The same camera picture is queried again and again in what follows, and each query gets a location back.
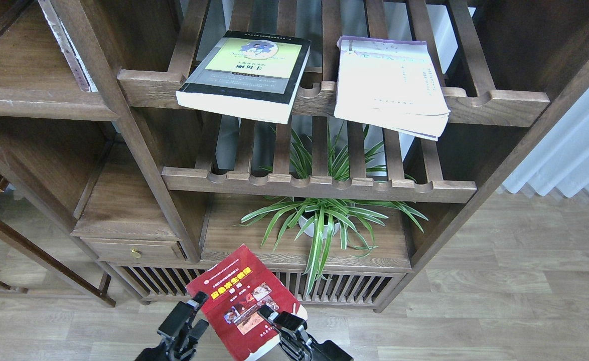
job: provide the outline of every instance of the wooden cabinet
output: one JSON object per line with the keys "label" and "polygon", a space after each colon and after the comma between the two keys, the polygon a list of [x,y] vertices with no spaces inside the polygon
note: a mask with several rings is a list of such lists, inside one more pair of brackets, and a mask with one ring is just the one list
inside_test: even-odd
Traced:
{"label": "wooden cabinet", "polygon": [[[251,171],[255,123],[244,119],[235,167],[219,169],[221,116],[181,109],[174,96],[197,64],[208,0],[191,0],[185,17],[175,2],[40,2],[65,25],[98,92],[79,90],[39,9],[26,9],[0,39],[0,171],[143,301],[184,297],[185,283],[245,243],[304,302],[382,311],[589,86],[589,3],[434,0],[459,46],[441,78],[452,113],[439,142],[416,139],[402,160],[397,133],[383,131],[388,174],[371,178],[361,125],[350,124],[351,178],[329,178],[322,136],[313,176],[297,179],[287,146],[276,147],[274,173]],[[306,69],[293,114],[312,116],[313,133],[324,134],[341,9],[338,0],[319,3],[320,16],[307,21],[323,30],[313,39],[323,66]],[[388,37],[384,2],[364,4],[370,36]],[[474,18],[467,5],[478,7]],[[439,69],[426,3],[405,7]],[[270,16],[256,8],[235,0],[230,28],[250,30],[252,19]],[[294,34],[296,13],[297,2],[279,1],[276,32]],[[290,127],[276,126],[273,141],[288,144]],[[19,145],[11,157],[6,144]],[[306,240],[273,252],[259,247],[261,224],[234,226],[264,204],[261,195],[413,201],[430,222],[421,233],[391,214],[375,230],[377,249],[359,259],[333,250],[326,278],[303,295]]]}

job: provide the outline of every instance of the red book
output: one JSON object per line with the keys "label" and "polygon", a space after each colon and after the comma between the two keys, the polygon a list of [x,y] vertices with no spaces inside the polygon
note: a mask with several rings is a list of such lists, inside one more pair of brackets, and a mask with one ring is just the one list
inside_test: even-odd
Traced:
{"label": "red book", "polygon": [[236,361],[258,359],[279,343],[278,333],[258,314],[264,304],[308,319],[306,309],[246,245],[196,277],[187,291],[210,296],[201,311]]}

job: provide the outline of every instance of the wooden drawer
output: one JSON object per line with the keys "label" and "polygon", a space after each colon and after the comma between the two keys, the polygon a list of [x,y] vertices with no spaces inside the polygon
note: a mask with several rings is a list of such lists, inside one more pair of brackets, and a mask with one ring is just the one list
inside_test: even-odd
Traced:
{"label": "wooden drawer", "polygon": [[81,238],[98,254],[100,261],[127,260],[138,262],[184,260],[176,241],[118,240]]}

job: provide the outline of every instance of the white book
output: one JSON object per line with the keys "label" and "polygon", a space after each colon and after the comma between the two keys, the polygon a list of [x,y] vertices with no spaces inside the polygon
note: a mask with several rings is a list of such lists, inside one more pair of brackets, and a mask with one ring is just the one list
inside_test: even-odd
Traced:
{"label": "white book", "polygon": [[182,107],[286,124],[310,41],[228,31],[176,91]]}
{"label": "white book", "polygon": [[437,140],[448,122],[425,42],[341,37],[334,116]]}

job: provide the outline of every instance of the book cover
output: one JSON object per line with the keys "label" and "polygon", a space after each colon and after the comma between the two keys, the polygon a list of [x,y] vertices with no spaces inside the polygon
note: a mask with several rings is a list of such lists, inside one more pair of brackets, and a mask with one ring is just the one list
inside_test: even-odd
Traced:
{"label": "book cover", "polygon": [[246,245],[196,277],[187,291],[210,296],[201,311],[236,361],[258,359],[279,343],[276,331],[257,313],[264,304],[308,318],[306,309]]}
{"label": "book cover", "polygon": [[423,41],[343,36],[334,116],[436,140],[448,122]]}
{"label": "book cover", "polygon": [[[282,123],[292,108],[310,41],[228,31],[176,92],[179,105]],[[279,114],[274,106],[281,105]]]}

